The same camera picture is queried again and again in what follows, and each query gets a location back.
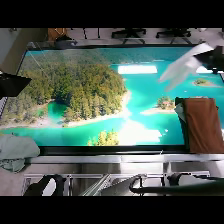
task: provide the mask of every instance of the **large screen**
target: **large screen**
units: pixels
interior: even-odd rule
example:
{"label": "large screen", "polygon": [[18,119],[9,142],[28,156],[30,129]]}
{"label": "large screen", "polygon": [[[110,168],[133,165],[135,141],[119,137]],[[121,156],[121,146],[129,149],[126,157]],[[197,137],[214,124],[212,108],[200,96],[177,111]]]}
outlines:
{"label": "large screen", "polygon": [[175,97],[216,99],[224,125],[224,85],[203,69],[170,92],[158,79],[191,47],[28,51],[19,76],[32,78],[8,98],[1,133],[39,146],[184,144]]}

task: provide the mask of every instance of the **black frame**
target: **black frame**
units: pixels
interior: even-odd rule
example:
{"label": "black frame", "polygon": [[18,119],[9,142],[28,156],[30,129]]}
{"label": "black frame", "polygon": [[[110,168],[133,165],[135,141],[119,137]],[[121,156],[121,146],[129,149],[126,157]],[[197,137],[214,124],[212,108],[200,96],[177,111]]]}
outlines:
{"label": "black frame", "polygon": [[[195,47],[197,44],[127,44],[127,45],[86,45],[29,48],[24,52],[16,75],[18,75],[25,55],[28,51],[66,50],[66,49],[95,49],[95,48],[139,48],[139,47]],[[90,156],[90,155],[153,155],[153,154],[185,154],[190,153],[185,145],[136,145],[136,146],[39,146],[42,156]]]}

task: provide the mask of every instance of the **sandy beach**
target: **sandy beach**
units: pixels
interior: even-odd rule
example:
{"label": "sandy beach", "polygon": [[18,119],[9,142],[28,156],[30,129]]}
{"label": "sandy beach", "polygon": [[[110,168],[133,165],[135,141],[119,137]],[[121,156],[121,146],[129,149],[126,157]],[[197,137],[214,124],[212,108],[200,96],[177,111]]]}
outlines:
{"label": "sandy beach", "polygon": [[207,83],[206,83],[207,85],[203,85],[203,84],[202,84],[202,85],[201,85],[201,84],[198,85],[198,84],[196,84],[195,82],[192,82],[191,84],[192,84],[193,86],[201,86],[201,87],[224,88],[224,86],[218,86],[218,85],[216,85],[216,84],[214,84],[214,83],[212,83],[212,82],[209,82],[209,81],[207,81]]}
{"label": "sandy beach", "polygon": [[[78,127],[82,125],[87,125],[99,121],[104,121],[107,119],[111,118],[121,118],[121,117],[128,117],[130,116],[131,112],[127,109],[127,104],[129,100],[131,99],[131,92],[127,91],[127,93],[124,94],[123,99],[122,99],[122,111],[116,114],[110,114],[110,115],[104,115],[104,116],[99,116],[94,119],[89,119],[89,120],[81,120],[81,121],[74,121],[74,122],[69,122],[68,123],[68,128],[69,127]],[[46,106],[47,104],[40,105],[38,106],[37,109],[40,109],[41,107]],[[62,128],[63,126],[63,121],[61,120],[61,124],[55,124],[52,122],[52,120],[49,117],[43,117],[37,119],[37,121],[33,124],[28,124],[25,122],[21,123],[8,123],[6,125],[0,126],[0,129],[8,129],[8,128],[19,128],[19,127],[27,127],[27,128],[46,128],[46,127],[54,127],[54,128]]]}
{"label": "sandy beach", "polygon": [[142,111],[140,112],[140,114],[143,114],[143,115],[152,115],[152,114],[175,114],[176,112],[174,111],[174,109],[171,109],[171,110],[163,110],[163,109],[160,109],[160,108],[151,108],[149,110],[145,110],[145,111]]}

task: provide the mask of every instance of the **gray floor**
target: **gray floor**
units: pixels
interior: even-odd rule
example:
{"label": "gray floor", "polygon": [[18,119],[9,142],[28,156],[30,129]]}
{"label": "gray floor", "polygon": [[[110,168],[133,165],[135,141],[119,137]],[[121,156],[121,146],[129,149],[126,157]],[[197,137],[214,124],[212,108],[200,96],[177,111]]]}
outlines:
{"label": "gray floor", "polygon": [[[100,37],[97,39],[96,28],[86,28],[86,35],[88,40],[83,40],[83,30],[81,28],[74,28],[73,31],[68,29],[68,34],[72,38],[79,40],[81,44],[104,44],[109,43],[111,33],[120,29],[113,28],[101,28]],[[172,38],[160,38],[156,39],[156,32],[161,31],[161,28],[149,28],[147,34],[144,35],[147,44],[168,44]],[[221,28],[208,28],[204,32],[191,29],[192,36],[189,40],[193,44],[197,44],[201,39],[205,40],[211,46],[224,45],[224,40],[220,34]],[[113,43],[120,44],[121,40],[112,40]],[[138,40],[131,40],[128,43],[138,43]],[[176,39],[174,44],[185,43],[181,38]],[[172,163],[168,166],[164,166],[161,163],[152,164],[127,164],[122,163],[119,165],[113,164],[32,164],[23,169],[20,173],[13,174],[6,170],[0,169],[0,195],[21,195],[23,176],[24,174],[65,174],[65,173],[152,173],[159,174],[165,172],[188,172],[188,171],[210,171],[211,176],[224,177],[224,161],[218,162],[187,162],[187,163]]]}

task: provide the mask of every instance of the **brown bag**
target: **brown bag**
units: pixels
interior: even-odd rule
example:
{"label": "brown bag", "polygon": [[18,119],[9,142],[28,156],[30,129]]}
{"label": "brown bag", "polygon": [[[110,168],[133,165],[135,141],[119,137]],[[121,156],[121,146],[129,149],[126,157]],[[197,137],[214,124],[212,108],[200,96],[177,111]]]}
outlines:
{"label": "brown bag", "polygon": [[187,121],[190,152],[224,153],[218,110],[215,99],[185,99],[184,110]]}

